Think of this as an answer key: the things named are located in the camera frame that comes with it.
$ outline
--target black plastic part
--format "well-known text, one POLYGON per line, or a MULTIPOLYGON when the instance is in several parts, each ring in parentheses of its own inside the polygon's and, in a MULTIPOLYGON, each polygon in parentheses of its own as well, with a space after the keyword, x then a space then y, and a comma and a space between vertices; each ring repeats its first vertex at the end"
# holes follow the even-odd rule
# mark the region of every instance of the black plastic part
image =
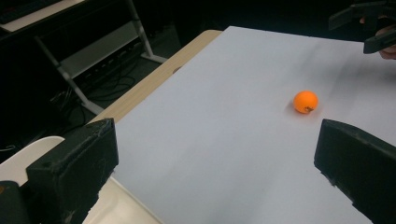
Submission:
MULTIPOLYGON (((355 0, 355 4, 330 16, 329 30, 336 29, 351 22, 352 18, 364 18, 363 30, 374 31, 381 17, 388 17, 389 19, 396 20, 396 1, 355 0)), ((394 44, 396 44, 396 34, 393 30, 366 39, 364 41, 363 53, 375 53, 394 44)))
POLYGON ((324 119, 315 166, 374 224, 396 223, 396 147, 354 126, 324 119))
POLYGON ((20 186, 20 193, 26 205, 26 212, 31 224, 40 224, 44 219, 46 211, 43 209, 44 204, 41 195, 30 189, 29 182, 20 186))
POLYGON ((30 224, 18 183, 0 181, 0 223, 30 224))
POLYGON ((396 44, 396 30, 388 31, 382 35, 376 35, 364 41, 363 52, 365 54, 375 53, 381 49, 396 44))
POLYGON ((113 119, 78 129, 32 163, 26 172, 44 204, 42 223, 82 223, 118 163, 113 119))

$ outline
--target table surface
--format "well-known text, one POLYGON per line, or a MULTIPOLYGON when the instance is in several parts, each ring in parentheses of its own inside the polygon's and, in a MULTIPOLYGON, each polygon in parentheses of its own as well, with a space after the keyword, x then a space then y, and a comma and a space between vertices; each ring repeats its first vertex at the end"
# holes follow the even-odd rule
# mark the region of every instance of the table surface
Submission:
POLYGON ((371 223, 313 158, 322 119, 396 145, 393 61, 362 43, 230 27, 172 70, 98 117, 118 122, 114 176, 164 223, 371 223), (306 89, 319 107, 302 115, 291 100, 306 89))
MULTIPOLYGON (((215 39, 221 31, 209 30, 201 33, 190 44, 186 45, 183 49, 177 52, 174 56, 168 59, 165 63, 159 66, 149 76, 141 80, 136 86, 123 94, 119 100, 107 107, 101 114, 96 116, 93 121, 113 118, 116 122, 122 119, 129 113, 135 106, 141 103, 147 96, 149 96, 155 89, 172 76, 179 67, 183 66, 193 56, 195 56, 201 49, 208 43, 215 39)), ((128 212, 128 217, 132 220, 124 220, 125 223, 139 223, 139 224, 159 224, 160 219, 151 214, 149 209, 139 202, 135 197, 133 211, 128 212)))

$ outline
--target ping pong ball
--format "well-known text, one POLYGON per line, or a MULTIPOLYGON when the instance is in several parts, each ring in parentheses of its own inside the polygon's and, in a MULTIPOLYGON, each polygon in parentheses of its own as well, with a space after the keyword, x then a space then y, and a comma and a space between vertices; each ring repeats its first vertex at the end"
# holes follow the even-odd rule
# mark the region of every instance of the ping pong ball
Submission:
POLYGON ((294 108, 303 114, 308 114, 318 106, 318 97, 312 91, 300 91, 294 96, 294 108))

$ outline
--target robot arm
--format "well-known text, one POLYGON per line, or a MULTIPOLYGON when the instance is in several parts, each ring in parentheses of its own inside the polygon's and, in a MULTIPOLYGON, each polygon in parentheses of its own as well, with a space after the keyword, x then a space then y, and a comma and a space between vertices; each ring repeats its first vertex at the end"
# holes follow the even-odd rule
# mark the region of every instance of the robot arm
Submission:
MULTIPOLYGON (((329 29, 333 30, 351 22, 353 18, 365 18, 364 30, 376 29, 380 16, 396 20, 396 0, 361 1, 355 0, 350 7, 335 13, 329 18, 329 29)), ((382 35, 373 36, 364 41, 363 53, 375 53, 396 44, 396 29, 382 35)))

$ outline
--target wooden table edge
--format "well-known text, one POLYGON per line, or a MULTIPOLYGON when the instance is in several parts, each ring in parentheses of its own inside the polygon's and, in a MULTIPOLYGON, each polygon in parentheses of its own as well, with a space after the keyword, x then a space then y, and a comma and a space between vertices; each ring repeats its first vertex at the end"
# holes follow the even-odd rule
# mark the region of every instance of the wooden table edge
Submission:
POLYGON ((221 31, 217 30, 202 32, 165 63, 161 64, 147 77, 125 92, 125 94, 91 120, 91 122, 108 118, 113 118, 115 122, 118 122, 135 106, 145 100, 155 89, 161 86, 166 79, 172 76, 176 69, 183 66, 220 34, 221 31))

